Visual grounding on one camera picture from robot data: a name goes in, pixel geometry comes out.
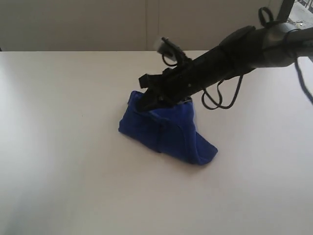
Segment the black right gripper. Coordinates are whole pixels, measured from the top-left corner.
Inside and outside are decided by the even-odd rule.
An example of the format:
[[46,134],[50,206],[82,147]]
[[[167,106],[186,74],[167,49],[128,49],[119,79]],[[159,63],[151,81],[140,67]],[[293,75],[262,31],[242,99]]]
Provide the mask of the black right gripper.
[[146,112],[163,108],[164,105],[175,105],[234,73],[233,62],[217,46],[174,69],[167,68],[161,74],[141,76],[139,84],[147,91],[136,102],[136,110]]

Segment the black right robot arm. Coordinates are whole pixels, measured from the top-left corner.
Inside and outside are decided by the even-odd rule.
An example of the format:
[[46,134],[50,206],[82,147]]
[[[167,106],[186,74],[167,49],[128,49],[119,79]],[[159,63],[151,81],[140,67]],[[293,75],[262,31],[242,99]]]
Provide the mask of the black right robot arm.
[[147,91],[136,108],[138,111],[170,108],[222,80],[257,68],[287,67],[295,57],[312,54],[312,28],[297,29],[290,23],[261,29],[246,26],[196,59],[186,58],[162,74],[141,76],[140,86]]

